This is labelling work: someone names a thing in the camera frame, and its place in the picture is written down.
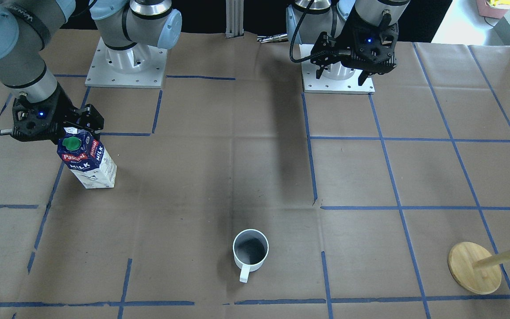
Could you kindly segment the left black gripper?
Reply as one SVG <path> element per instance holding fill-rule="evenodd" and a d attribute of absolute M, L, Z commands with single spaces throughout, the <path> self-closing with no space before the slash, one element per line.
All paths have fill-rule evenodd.
<path fill-rule="evenodd" d="M 363 70 L 358 77 L 362 86 L 371 74 L 392 71 L 397 65 L 398 23 L 391 20 L 391 13 L 382 13 L 377 25 L 370 24 L 351 13 L 338 37 L 320 32 L 310 51 L 310 62 L 318 67 L 316 79 L 326 73 L 329 79 L 346 80 L 348 68 L 353 68 Z"/>

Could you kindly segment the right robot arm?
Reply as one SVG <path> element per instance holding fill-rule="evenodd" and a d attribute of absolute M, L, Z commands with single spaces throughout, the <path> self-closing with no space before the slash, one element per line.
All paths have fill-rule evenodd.
<path fill-rule="evenodd" d="M 91 104 L 73 105 L 40 56 L 53 34 L 76 17 L 74 0 L 0 0 L 0 82 L 14 95 L 13 127 L 0 130 L 18 141 L 57 143 L 69 127 L 99 138 L 104 119 Z M 87 6 L 115 71 L 140 71 L 150 47 L 171 49 L 182 14 L 170 0 L 92 0 Z"/>

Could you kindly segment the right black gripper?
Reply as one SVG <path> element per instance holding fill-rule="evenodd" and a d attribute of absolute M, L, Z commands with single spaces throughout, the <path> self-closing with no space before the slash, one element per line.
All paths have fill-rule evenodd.
<path fill-rule="evenodd" d="M 94 105 L 75 108 L 60 86 L 41 102 L 30 102 L 25 92 L 19 93 L 14 99 L 12 117 L 12 138 L 22 142 L 51 140 L 57 143 L 64 137 L 65 128 L 93 133 L 100 133 L 104 128 L 104 118 Z"/>

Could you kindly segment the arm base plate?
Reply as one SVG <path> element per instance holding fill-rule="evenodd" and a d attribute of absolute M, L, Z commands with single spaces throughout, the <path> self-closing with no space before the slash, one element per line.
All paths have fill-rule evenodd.
<path fill-rule="evenodd" d="M 88 87 L 161 89 L 168 50 L 145 44 L 116 51 L 99 40 L 85 85 Z"/>
<path fill-rule="evenodd" d="M 358 84 L 362 70 L 344 67 L 340 62 L 328 66 L 320 79 L 316 78 L 319 67 L 310 61 L 302 62 L 301 68 L 306 93 L 369 94 L 376 91 L 371 78 L 367 78 L 363 85 Z"/>

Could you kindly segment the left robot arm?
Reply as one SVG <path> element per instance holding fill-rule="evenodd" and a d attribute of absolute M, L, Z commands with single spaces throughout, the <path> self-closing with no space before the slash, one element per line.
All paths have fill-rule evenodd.
<path fill-rule="evenodd" d="M 286 8 L 289 58 L 318 67 L 316 78 L 335 63 L 358 69 L 362 85 L 396 66 L 398 20 L 408 0 L 295 0 Z"/>

